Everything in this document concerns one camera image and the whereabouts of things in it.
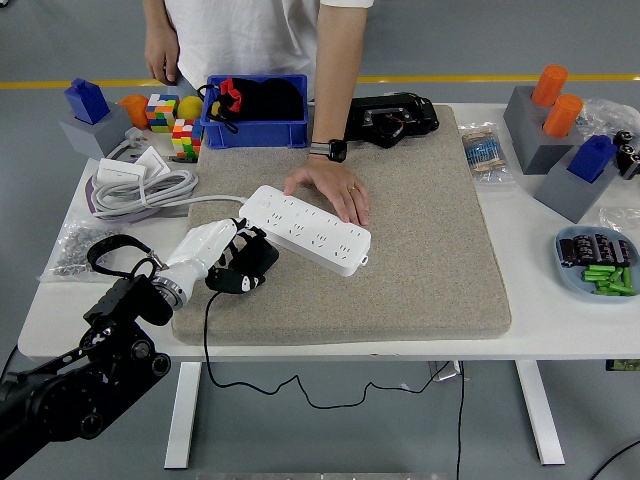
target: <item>rubik's cube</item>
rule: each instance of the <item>rubik's cube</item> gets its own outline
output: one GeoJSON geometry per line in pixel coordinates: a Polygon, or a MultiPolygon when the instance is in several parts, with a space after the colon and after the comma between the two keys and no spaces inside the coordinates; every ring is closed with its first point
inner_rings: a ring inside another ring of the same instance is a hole
{"type": "Polygon", "coordinates": [[[178,104],[177,95],[160,95],[154,93],[149,97],[146,114],[152,132],[171,133],[176,122],[178,104]]]}
{"type": "Polygon", "coordinates": [[[178,157],[198,158],[204,129],[200,120],[179,118],[173,126],[171,143],[178,157]]]}

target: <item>white cable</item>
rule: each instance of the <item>white cable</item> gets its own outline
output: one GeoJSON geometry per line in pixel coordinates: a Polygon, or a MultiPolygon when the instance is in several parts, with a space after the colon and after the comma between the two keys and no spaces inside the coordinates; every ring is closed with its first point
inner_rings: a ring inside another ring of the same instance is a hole
{"type": "Polygon", "coordinates": [[[120,142],[116,148],[111,150],[109,155],[105,158],[116,159],[120,155],[124,153],[128,148],[140,148],[144,144],[145,138],[142,134],[142,130],[136,127],[131,127],[129,130],[124,132],[125,140],[120,142]]]}
{"type": "Polygon", "coordinates": [[[240,203],[247,201],[244,197],[231,195],[190,198],[197,183],[197,175],[187,170],[176,170],[138,182],[108,183],[95,187],[91,192],[91,203],[95,208],[93,215],[113,219],[139,213],[148,208],[175,207],[213,200],[240,203]]]}

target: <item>gray floor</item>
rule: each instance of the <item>gray floor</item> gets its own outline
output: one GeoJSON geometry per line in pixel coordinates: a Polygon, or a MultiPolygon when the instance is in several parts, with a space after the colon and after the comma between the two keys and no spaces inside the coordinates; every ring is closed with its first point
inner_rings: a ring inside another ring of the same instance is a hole
{"type": "MultiPolygon", "coordinates": [[[[635,0],[476,2],[376,0],[363,75],[640,72],[635,0]]],[[[0,10],[0,83],[146,78],[139,2],[11,0],[0,10]]],[[[434,102],[506,103],[513,84],[362,85],[434,102]]],[[[108,100],[151,88],[106,88],[108,100]]],[[[635,82],[578,83],[565,91],[640,108],[635,82]]],[[[17,342],[85,159],[62,135],[60,89],[0,90],[0,365],[17,342]]],[[[18,357],[13,367],[30,368],[18,357]]],[[[539,464],[515,366],[468,362],[462,428],[465,479],[586,479],[640,438],[639,378],[602,361],[541,362],[566,466],[539,464]]],[[[355,409],[316,411],[295,387],[263,397],[203,378],[192,468],[164,471],[177,368],[98,439],[50,444],[11,478],[196,478],[207,472],[425,472],[455,477],[460,381],[422,395],[370,391],[355,409]]],[[[300,373],[317,403],[353,402],[369,380],[420,388],[422,363],[216,365],[224,381],[273,388],[300,373]]],[[[640,478],[640,450],[599,479],[640,478]]]]}

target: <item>yellow ball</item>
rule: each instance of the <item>yellow ball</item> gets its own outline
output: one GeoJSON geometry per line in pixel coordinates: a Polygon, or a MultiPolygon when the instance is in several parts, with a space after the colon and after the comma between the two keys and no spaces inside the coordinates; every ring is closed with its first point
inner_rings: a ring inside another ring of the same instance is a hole
{"type": "Polygon", "coordinates": [[[178,105],[178,118],[185,120],[198,120],[202,114],[204,103],[199,97],[184,97],[178,105]]]}

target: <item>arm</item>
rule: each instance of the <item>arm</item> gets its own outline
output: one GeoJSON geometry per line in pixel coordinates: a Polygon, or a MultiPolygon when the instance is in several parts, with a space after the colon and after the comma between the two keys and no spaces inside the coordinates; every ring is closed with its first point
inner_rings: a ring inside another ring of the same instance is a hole
{"type": "MultiPolygon", "coordinates": [[[[360,69],[367,12],[366,8],[320,5],[314,142],[344,138],[360,69]]],[[[314,184],[342,221],[369,223],[367,189],[346,165],[322,155],[309,155],[307,162],[285,179],[284,193],[292,194],[299,183],[314,184]]]]}
{"type": "Polygon", "coordinates": [[[175,85],[180,49],[164,0],[142,0],[142,6],[147,23],[144,56],[149,73],[165,85],[175,85]]]}

